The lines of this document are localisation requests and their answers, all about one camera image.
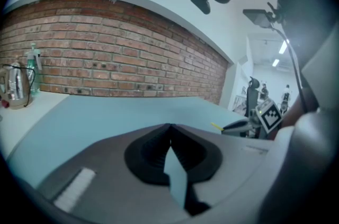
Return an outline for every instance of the light blue table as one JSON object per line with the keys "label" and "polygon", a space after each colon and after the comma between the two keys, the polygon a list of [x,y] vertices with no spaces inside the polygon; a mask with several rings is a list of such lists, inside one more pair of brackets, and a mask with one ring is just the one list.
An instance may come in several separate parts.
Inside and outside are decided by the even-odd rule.
{"label": "light blue table", "polygon": [[33,187],[92,143],[140,128],[177,123],[220,134],[244,117],[198,97],[107,98],[71,95],[47,113],[8,159]]}

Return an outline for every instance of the electric kettle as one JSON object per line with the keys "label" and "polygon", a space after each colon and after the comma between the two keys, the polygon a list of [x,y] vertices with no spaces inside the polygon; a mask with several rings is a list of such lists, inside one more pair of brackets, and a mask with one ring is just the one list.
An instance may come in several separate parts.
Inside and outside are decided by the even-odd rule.
{"label": "electric kettle", "polygon": [[0,69],[0,80],[5,81],[4,90],[0,86],[0,96],[9,102],[11,109],[20,109],[32,102],[26,69],[19,61]]}

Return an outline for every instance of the spray bottle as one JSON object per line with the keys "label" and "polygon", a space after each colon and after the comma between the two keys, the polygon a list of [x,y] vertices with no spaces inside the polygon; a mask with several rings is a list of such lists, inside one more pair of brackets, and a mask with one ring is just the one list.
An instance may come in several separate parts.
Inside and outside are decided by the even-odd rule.
{"label": "spray bottle", "polygon": [[28,79],[31,85],[31,94],[35,95],[40,91],[40,74],[39,70],[42,70],[40,61],[40,50],[35,49],[35,43],[31,45],[32,49],[27,52],[27,67],[34,69],[35,76],[32,70],[27,70]]}

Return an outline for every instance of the brick wall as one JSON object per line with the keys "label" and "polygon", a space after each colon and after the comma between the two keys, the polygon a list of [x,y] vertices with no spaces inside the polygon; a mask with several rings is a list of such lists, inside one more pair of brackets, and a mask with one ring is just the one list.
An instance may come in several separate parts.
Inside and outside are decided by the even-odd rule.
{"label": "brick wall", "polygon": [[5,16],[0,64],[41,49],[41,90],[95,96],[200,96],[219,103],[227,62],[144,8],[111,0],[42,0]]}

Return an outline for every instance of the kettle handle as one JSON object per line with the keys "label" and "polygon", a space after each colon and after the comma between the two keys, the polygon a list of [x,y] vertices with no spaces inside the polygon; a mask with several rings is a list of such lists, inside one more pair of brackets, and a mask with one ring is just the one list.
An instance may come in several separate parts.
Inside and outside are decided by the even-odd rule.
{"label": "kettle handle", "polygon": [[5,91],[3,91],[0,88],[0,96],[2,99],[8,101],[8,94],[7,94],[7,88],[8,88],[8,70],[7,69],[0,69],[0,78],[4,78],[5,80]]}

